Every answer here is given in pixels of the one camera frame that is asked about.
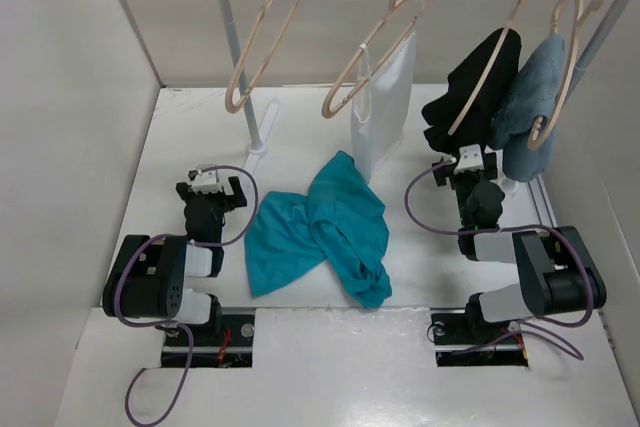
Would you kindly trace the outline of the teal t shirt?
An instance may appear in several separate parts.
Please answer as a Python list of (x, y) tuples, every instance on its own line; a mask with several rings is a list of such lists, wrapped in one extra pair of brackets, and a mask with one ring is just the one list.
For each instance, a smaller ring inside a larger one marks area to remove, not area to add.
[(344, 291), (364, 308), (392, 296), (383, 258), (389, 243), (385, 204), (344, 151), (303, 194), (271, 191), (244, 237), (251, 294), (270, 294), (327, 261)]

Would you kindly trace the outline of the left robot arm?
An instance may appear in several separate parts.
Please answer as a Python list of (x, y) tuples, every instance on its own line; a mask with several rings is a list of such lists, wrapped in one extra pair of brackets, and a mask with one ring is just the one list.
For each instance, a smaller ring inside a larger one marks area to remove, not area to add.
[(248, 205), (237, 176), (225, 190), (215, 167), (193, 170), (176, 184), (184, 203), (183, 235), (127, 235), (122, 241), (102, 293), (109, 317), (147, 319), (167, 329), (181, 323), (201, 343), (222, 334), (222, 308), (216, 296), (193, 291), (187, 278), (215, 278), (222, 269), (225, 216)]

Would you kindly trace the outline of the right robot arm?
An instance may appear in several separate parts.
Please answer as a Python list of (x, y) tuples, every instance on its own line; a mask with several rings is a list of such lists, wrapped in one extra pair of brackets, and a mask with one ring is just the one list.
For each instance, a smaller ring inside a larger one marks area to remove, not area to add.
[(498, 262), (516, 268), (517, 282), (470, 296), (462, 314), (437, 315), (445, 327), (464, 329), (474, 341), (507, 328), (513, 321), (584, 311), (587, 300), (600, 309), (607, 290), (580, 233), (567, 226), (548, 232), (540, 227), (501, 230), (504, 191), (497, 178), (495, 154), (474, 152), (479, 163), (464, 170), (454, 163), (434, 173), (436, 185), (455, 192), (461, 228), (457, 243), (471, 261)]

